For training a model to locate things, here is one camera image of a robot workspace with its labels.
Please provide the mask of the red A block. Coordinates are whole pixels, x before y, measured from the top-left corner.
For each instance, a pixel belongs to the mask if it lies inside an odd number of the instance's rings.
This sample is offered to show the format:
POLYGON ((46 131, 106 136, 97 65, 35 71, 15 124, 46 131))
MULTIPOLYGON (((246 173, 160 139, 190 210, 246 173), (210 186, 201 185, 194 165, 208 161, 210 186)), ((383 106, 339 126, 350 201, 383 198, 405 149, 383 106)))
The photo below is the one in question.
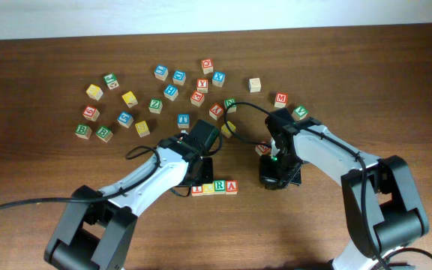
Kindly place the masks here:
POLYGON ((225 194, 237 194, 239 190, 238 182, 236 180, 225 181, 225 194))

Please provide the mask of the green R block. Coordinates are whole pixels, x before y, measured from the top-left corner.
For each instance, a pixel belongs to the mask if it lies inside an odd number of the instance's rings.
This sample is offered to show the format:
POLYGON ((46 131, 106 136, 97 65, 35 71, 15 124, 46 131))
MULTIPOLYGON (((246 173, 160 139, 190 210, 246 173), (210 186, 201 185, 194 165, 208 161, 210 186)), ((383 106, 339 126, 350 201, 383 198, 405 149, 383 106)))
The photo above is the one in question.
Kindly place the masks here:
POLYGON ((225 194, 226 193, 226 181, 225 180, 214 180, 214 193, 225 194))

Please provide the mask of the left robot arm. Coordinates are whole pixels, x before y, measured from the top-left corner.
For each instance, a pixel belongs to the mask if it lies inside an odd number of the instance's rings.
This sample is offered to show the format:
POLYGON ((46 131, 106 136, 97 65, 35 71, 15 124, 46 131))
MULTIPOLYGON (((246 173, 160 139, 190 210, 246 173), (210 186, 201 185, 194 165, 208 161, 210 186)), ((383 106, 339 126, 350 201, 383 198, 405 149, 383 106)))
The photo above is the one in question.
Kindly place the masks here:
POLYGON ((150 158, 121 180, 93 190, 83 185, 49 240, 43 258, 57 269, 123 269, 138 217, 171 188, 187 187, 212 174, 219 130, 199 120, 189 133, 162 139, 155 147, 138 146, 126 154, 150 158))

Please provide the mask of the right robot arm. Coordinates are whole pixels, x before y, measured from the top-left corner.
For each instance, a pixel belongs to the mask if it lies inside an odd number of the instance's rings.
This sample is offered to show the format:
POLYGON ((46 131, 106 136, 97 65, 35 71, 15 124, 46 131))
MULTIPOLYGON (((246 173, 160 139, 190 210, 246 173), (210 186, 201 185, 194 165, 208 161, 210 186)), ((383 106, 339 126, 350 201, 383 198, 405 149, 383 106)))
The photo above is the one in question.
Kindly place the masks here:
POLYGON ((271 154, 259 159, 269 190, 301 184, 313 164, 342 188, 350 242, 329 269, 372 269, 429 231, 429 221, 407 162, 359 151, 313 118, 295 121, 283 108, 268 114, 271 154))

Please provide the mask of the yellow C block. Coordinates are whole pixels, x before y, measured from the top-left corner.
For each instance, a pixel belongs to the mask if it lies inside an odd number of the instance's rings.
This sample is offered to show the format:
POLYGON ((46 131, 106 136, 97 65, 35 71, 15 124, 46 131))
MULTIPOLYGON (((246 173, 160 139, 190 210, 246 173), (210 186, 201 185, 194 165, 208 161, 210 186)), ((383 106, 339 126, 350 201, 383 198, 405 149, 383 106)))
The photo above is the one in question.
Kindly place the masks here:
POLYGON ((213 195, 214 193, 215 193, 215 186, 213 183, 202 185, 202 194, 203 195, 213 195))

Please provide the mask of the red I block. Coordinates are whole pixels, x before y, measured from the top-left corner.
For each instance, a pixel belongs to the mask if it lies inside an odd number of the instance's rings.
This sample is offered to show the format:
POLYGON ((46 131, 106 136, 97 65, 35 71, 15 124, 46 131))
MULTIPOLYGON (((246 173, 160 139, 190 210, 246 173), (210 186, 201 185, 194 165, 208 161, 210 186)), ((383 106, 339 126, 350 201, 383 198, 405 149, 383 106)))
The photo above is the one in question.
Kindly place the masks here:
POLYGON ((202 186, 192 186, 191 187, 191 195, 193 197, 203 196, 204 195, 203 187, 202 186))

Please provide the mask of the yellow S block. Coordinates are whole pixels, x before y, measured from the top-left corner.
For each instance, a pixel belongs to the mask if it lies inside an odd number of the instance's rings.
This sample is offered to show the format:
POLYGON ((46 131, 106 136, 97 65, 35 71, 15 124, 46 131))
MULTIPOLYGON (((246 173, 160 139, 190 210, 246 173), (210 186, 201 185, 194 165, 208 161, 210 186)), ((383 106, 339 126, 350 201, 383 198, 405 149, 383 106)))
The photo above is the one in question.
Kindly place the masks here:
POLYGON ((134 126, 140 137, 145 137, 150 134, 149 126, 146 121, 137 122, 134 126))

